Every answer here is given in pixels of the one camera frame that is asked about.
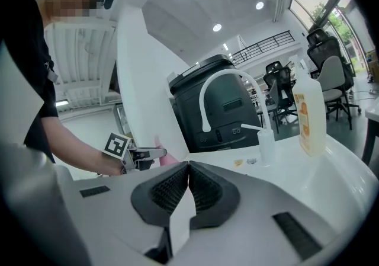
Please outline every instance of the round ceiling light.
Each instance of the round ceiling light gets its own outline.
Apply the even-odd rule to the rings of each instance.
[[[213,31],[214,32],[218,32],[218,31],[221,30],[221,28],[222,28],[221,24],[216,24],[216,25],[213,26]]]
[[[255,5],[255,8],[258,9],[258,10],[260,10],[260,9],[263,8],[264,5],[265,5],[265,4],[263,4],[263,2],[259,2],[259,3],[257,3],[257,4]]]

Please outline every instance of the pink object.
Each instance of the pink object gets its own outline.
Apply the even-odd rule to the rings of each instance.
[[[158,136],[155,136],[154,142],[155,142],[155,146],[157,148],[164,149],[163,145],[159,141],[159,137]],[[170,165],[170,164],[174,164],[174,163],[178,163],[178,162],[179,161],[177,159],[175,159],[170,153],[168,153],[168,151],[167,151],[167,154],[165,156],[159,158],[159,163],[160,163],[161,166]]]

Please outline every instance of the shirt sleeve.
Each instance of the shirt sleeve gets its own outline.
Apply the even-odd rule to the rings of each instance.
[[[55,106],[55,89],[52,81],[46,80],[41,98],[44,104],[40,109],[40,117],[58,117],[57,108]]]

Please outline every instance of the bottle label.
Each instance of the bottle label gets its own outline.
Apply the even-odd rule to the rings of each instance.
[[[294,94],[295,103],[298,114],[298,123],[300,127],[300,144],[304,150],[310,152],[309,136],[310,136],[310,127],[308,119],[308,109],[307,104],[304,99],[304,94]]]

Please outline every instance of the black plastic container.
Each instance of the black plastic container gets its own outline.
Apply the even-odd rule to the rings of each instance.
[[[235,69],[224,55],[216,55],[191,67],[169,84],[172,106],[189,152],[236,149],[258,145],[257,131],[241,124],[260,126],[255,107],[239,75],[216,78],[205,92],[205,111],[211,131],[203,132],[199,94],[214,73]]]

